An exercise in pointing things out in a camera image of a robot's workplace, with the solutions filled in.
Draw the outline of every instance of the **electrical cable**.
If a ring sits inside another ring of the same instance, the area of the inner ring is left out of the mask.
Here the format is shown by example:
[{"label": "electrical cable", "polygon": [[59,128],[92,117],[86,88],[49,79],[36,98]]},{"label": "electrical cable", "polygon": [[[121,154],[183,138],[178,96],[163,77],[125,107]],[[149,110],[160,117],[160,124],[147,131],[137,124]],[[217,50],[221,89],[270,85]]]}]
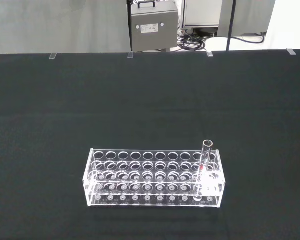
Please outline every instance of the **electrical cable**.
[{"label": "electrical cable", "polygon": [[[244,40],[244,39],[241,39],[241,38],[238,38],[238,37],[235,37],[235,36],[231,37],[231,39],[236,39],[236,40],[239,40],[241,42],[248,43],[248,44],[262,44],[265,41],[265,35],[263,33],[261,33],[260,35],[259,34],[254,34],[254,35],[262,37],[262,40],[261,41],[248,41],[248,40]],[[207,37],[205,40],[213,39],[213,38],[227,38],[227,37],[226,36]]]},{"label": "electrical cable", "polygon": [[179,52],[181,50],[186,50],[190,52],[200,51],[202,49],[205,49],[205,41],[206,40],[203,37],[194,34],[187,34],[187,31],[185,31],[184,34],[178,34],[177,46],[180,49],[173,52]]}]

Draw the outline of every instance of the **black table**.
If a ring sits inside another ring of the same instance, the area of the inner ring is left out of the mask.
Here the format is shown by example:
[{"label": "black table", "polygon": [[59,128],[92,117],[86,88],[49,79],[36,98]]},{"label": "black table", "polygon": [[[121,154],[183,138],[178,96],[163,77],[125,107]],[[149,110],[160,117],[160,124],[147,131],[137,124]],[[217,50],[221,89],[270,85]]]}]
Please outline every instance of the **black table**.
[{"label": "black table", "polygon": [[[0,55],[0,238],[300,240],[300,50]],[[90,148],[199,150],[221,208],[87,207]]]}]

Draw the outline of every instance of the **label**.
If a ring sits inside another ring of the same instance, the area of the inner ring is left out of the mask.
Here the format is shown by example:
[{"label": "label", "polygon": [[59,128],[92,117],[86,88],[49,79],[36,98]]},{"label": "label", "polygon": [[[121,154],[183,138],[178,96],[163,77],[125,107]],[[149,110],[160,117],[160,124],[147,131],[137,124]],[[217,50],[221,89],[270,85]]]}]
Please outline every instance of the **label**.
[{"label": "label", "polygon": [[141,25],[142,34],[150,34],[159,32],[159,24]]}]

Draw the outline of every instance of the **black pole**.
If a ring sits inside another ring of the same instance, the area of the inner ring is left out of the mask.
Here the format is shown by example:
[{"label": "black pole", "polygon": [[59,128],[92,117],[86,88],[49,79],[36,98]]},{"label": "black pole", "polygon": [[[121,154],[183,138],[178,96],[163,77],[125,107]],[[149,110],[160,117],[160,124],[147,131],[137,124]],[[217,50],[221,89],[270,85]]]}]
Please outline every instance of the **black pole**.
[{"label": "black pole", "polygon": [[133,0],[126,0],[126,4],[128,7],[128,25],[129,25],[129,37],[130,37],[130,48],[132,51],[132,32],[131,32],[131,5]]},{"label": "black pole", "polygon": [[232,28],[234,27],[234,19],[235,19],[235,12],[236,12],[236,5],[237,0],[232,0],[232,11],[231,11],[231,18],[230,18],[230,26],[229,26],[229,34],[228,34],[228,42],[226,43],[226,51],[229,51],[230,48],[230,41],[232,37]]}]

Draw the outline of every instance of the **test tube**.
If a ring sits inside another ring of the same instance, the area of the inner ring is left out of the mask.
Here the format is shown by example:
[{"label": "test tube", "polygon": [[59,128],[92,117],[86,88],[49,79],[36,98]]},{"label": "test tube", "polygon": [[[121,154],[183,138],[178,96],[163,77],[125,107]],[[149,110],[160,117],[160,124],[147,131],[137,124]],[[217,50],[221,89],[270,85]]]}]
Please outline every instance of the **test tube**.
[{"label": "test tube", "polygon": [[214,143],[211,140],[203,141],[201,157],[199,162],[199,169],[198,169],[198,178],[197,178],[198,181],[200,181],[201,177],[207,172],[213,144]]}]

